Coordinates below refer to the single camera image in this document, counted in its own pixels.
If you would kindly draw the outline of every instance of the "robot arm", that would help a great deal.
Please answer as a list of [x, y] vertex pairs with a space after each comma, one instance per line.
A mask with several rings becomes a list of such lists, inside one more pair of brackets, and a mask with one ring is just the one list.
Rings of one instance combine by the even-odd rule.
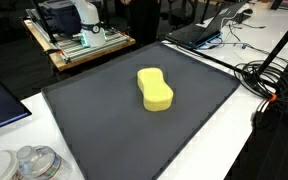
[[75, 5], [82, 24], [82, 45], [85, 47], [96, 47], [105, 44], [104, 29], [98, 17], [96, 7], [87, 0], [71, 0]]

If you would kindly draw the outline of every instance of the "clear container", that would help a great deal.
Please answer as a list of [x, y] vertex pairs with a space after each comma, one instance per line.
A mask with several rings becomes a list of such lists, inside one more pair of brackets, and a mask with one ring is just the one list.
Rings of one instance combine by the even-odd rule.
[[71, 166], [47, 146], [25, 146], [17, 152], [19, 172], [25, 179], [70, 179]]
[[0, 180], [21, 180], [18, 164], [15, 151], [0, 151]]

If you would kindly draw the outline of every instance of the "yellow sponge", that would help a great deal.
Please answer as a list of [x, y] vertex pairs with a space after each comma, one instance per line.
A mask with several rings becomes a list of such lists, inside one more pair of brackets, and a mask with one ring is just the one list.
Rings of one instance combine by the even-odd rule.
[[160, 69], [146, 68], [138, 71], [137, 84], [143, 93], [145, 109], [163, 111], [171, 106], [174, 93], [165, 83]]

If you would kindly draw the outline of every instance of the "gray tray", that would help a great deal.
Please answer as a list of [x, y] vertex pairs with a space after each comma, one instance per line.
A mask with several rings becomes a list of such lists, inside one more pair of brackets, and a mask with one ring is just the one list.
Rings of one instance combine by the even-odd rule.
[[[171, 107], [149, 112], [137, 72], [158, 67]], [[156, 179], [236, 90], [233, 76], [155, 43], [42, 90], [84, 177]]]

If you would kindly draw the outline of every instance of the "floor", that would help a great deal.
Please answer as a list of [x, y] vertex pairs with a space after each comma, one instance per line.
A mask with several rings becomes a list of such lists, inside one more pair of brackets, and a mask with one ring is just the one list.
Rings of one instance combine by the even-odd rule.
[[[162, 10], [167, 9], [165, 2]], [[198, 8], [196, 21], [202, 8], [203, 5]], [[214, 8], [211, 7], [207, 18], [213, 14]], [[112, 20], [112, 24], [123, 23], [125, 25], [122, 18], [114, 17]], [[159, 34], [170, 30], [167, 21], [160, 22]], [[0, 79], [19, 99], [34, 95], [58, 81], [52, 76], [38, 45], [21, 29], [0, 36]], [[288, 180], [288, 117], [267, 111], [264, 119], [270, 122], [270, 126], [254, 131], [225, 179]]]

